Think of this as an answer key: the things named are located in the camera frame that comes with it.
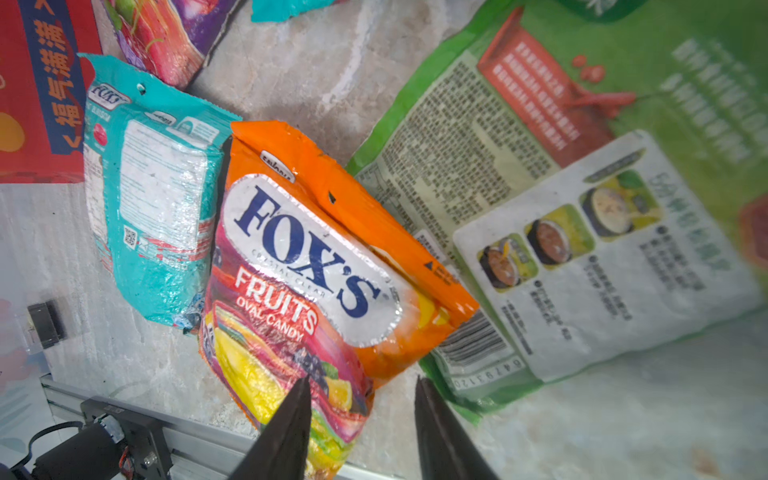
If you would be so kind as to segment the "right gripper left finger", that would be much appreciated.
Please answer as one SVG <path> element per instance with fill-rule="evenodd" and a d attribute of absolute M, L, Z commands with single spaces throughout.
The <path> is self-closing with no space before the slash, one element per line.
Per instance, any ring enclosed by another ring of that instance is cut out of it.
<path fill-rule="evenodd" d="M 309 378 L 297 380 L 228 479 L 304 479 L 311 432 L 311 399 Z"/>

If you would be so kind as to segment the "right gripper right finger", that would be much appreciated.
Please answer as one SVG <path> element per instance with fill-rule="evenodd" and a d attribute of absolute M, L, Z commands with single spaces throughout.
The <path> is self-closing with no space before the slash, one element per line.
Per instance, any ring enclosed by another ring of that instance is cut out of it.
<path fill-rule="evenodd" d="M 415 387 L 415 424 L 423 479 L 498 479 L 426 377 Z"/>

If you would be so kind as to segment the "orange Fox's fruits candy bag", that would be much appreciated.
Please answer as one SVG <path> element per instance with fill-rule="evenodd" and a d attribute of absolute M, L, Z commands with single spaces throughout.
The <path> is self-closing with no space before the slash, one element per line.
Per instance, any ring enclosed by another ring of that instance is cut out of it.
<path fill-rule="evenodd" d="M 461 282 L 312 140 L 236 122 L 200 352 L 257 428 L 307 379 L 304 475 L 333 478 L 377 389 L 478 311 Z"/>

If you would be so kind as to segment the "red paper gift bag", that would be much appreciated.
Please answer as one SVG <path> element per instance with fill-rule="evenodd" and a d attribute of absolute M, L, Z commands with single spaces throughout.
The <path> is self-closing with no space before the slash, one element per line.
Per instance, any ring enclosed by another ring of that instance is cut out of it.
<path fill-rule="evenodd" d="M 2 183 L 82 182 L 94 71 L 79 56 L 100 51 L 90 2 L 2 2 Z"/>

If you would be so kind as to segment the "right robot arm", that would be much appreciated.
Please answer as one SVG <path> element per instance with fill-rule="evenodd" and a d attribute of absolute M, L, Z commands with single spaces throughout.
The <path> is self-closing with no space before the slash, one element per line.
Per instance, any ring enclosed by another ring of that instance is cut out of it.
<path fill-rule="evenodd" d="M 175 417 L 92 397 L 73 437 L 38 458 L 2 466 L 4 479 L 301 479 L 309 453 L 310 383 L 300 379 L 253 442 Z M 427 378 L 415 386 L 415 424 L 425 479 L 494 479 L 440 393 Z"/>

